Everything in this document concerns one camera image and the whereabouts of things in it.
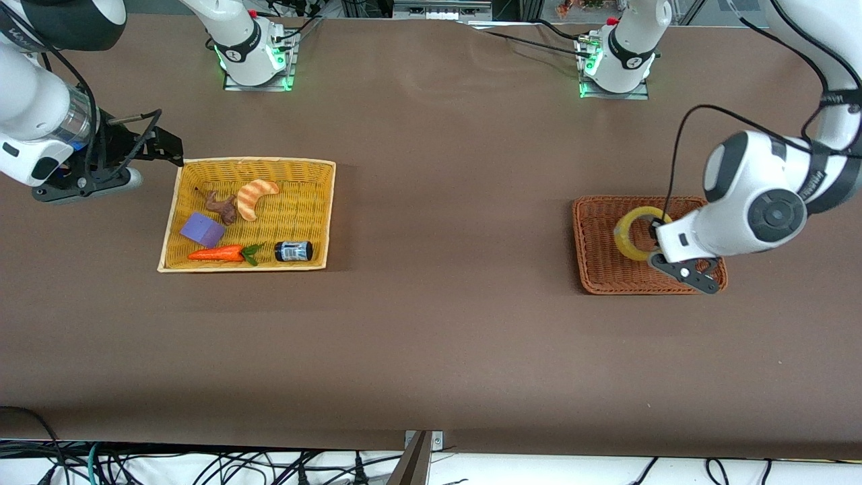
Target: toy carrot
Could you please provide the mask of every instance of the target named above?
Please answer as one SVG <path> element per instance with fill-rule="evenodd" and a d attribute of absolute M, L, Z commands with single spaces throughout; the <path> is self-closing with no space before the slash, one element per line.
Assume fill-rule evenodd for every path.
<path fill-rule="evenodd" d="M 248 261 L 252 266 L 257 266 L 258 262 L 252 256 L 262 247 L 263 244 L 254 244 L 245 248 L 242 244 L 231 244 L 220 248 L 200 249 L 191 253 L 189 259 L 193 261 Z"/>

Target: purple sponge block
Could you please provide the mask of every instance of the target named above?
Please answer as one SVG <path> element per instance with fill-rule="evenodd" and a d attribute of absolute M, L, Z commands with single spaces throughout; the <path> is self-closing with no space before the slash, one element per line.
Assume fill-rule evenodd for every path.
<path fill-rule="evenodd" d="M 192 212 L 179 233 L 207 248 L 214 248 L 218 240 L 224 236 L 224 226 L 204 216 L 200 212 Z"/>

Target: tape roll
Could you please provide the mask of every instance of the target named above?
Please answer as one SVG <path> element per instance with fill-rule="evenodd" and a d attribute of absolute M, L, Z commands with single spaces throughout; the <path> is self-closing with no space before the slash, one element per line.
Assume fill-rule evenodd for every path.
<path fill-rule="evenodd" d="M 623 216 L 620 219 L 620 222 L 616 223 L 616 227 L 614 228 L 614 243 L 616 243 L 616 248 L 620 250 L 622 255 L 626 256 L 630 260 L 646 261 L 649 259 L 648 252 L 641 251 L 634 245 L 629 237 L 629 231 L 632 229 L 632 224 L 634 224 L 634 221 L 637 219 L 652 221 L 653 219 L 661 218 L 661 216 L 662 210 L 650 205 L 638 207 Z M 665 214 L 665 222 L 673 222 L 667 214 Z"/>

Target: white floor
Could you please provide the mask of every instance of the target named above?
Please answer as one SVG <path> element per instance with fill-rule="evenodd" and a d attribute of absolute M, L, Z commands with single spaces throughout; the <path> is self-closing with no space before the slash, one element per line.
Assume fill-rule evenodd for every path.
<path fill-rule="evenodd" d="M 390 457 L 397 451 L 363 452 L 365 461 Z M 297 453 L 272 453 L 275 463 L 291 463 Z M 326 452 L 309 466 L 341 466 L 352 468 L 352 452 Z M 143 485 L 191 485 L 201 470 L 213 460 L 207 455 L 183 457 L 138 458 L 128 462 L 128 470 Z M 435 453 L 428 485 L 451 485 L 467 479 L 464 485 L 629 485 L 637 480 L 649 462 L 648 458 L 629 457 L 544 457 L 523 455 L 479 455 Z M 386 475 L 397 460 L 366 467 L 369 477 Z M 729 485 L 760 485 L 765 463 L 760 461 L 722 460 L 728 473 Z M 0 485 L 34 485 L 51 464 L 42 458 L 0 459 Z M 272 471 L 266 473 L 272 482 Z M 716 476 L 721 476 L 715 468 Z M 311 485 L 321 485 L 337 472 L 309 472 Z M 73 485 L 88 485 L 75 476 Z M 65 484 L 61 471 L 54 474 L 52 484 Z M 218 478 L 209 485 L 216 485 Z M 263 476 L 251 470 L 241 470 L 231 485 L 261 485 Z M 296 484 L 294 477 L 290 484 Z M 662 458 L 655 464 L 644 485 L 711 485 L 703 460 Z M 844 463 L 775 462 L 766 482 L 768 485 L 858 485 L 862 483 L 862 465 Z"/>

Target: brown paper tablecloth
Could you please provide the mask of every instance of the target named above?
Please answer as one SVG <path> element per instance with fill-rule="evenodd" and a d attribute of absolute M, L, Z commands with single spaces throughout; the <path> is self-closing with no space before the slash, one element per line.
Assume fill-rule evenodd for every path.
<path fill-rule="evenodd" d="M 692 105 L 797 133 L 819 86 L 794 54 L 671 28 L 652 98 L 614 102 L 578 97 L 571 57 L 464 25 L 327 20 L 271 94 L 222 91 L 206 38 L 130 16 L 109 52 L 68 55 L 105 110 L 161 107 L 189 158 L 337 162 L 329 269 L 156 273 L 165 162 L 68 206 L 0 178 L 2 403 L 74 439 L 397 449 L 443 429 L 463 451 L 859 457 L 862 198 L 731 258 L 712 298 L 590 296 L 575 273 L 571 201 L 663 194 Z M 737 129 L 695 116 L 678 193 Z"/>

